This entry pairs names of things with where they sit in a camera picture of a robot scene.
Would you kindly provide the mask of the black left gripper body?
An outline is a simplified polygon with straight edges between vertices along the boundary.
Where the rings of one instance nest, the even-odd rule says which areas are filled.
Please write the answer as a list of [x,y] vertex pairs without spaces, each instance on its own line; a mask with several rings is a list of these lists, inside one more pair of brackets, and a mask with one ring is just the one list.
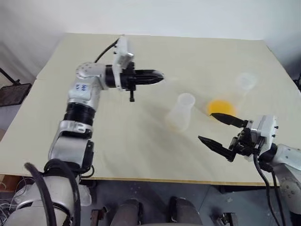
[[120,81],[122,89],[130,92],[129,101],[134,102],[134,91],[136,91],[136,73],[134,62],[130,62],[126,69],[122,69]]

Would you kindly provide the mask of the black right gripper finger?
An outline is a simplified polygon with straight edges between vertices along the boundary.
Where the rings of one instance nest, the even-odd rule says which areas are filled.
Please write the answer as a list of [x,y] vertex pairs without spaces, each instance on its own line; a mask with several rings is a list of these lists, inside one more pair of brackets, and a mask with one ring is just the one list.
[[214,151],[215,153],[225,157],[229,162],[234,161],[236,153],[233,152],[232,150],[227,149],[223,147],[222,144],[206,137],[198,136],[198,139],[204,145],[206,145],[211,151]]
[[211,113],[210,115],[226,125],[232,125],[237,128],[245,128],[248,124],[248,120],[242,120],[229,114]]

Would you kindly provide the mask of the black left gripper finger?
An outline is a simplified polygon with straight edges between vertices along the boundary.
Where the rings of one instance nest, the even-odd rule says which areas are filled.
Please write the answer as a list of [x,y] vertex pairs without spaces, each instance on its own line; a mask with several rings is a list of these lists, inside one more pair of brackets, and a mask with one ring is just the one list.
[[152,69],[135,70],[135,74],[136,76],[156,76],[164,78],[164,74],[162,72]]
[[135,84],[136,85],[151,85],[156,84],[164,80],[162,76],[136,76]]

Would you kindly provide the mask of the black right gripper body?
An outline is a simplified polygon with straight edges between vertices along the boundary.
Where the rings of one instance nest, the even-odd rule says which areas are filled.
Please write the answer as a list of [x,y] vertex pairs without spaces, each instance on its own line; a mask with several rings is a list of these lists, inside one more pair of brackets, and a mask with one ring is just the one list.
[[248,161],[254,157],[258,158],[258,146],[259,140],[255,133],[250,128],[243,128],[236,137],[233,137],[229,146],[232,153],[229,162],[233,162],[237,154],[244,156]]

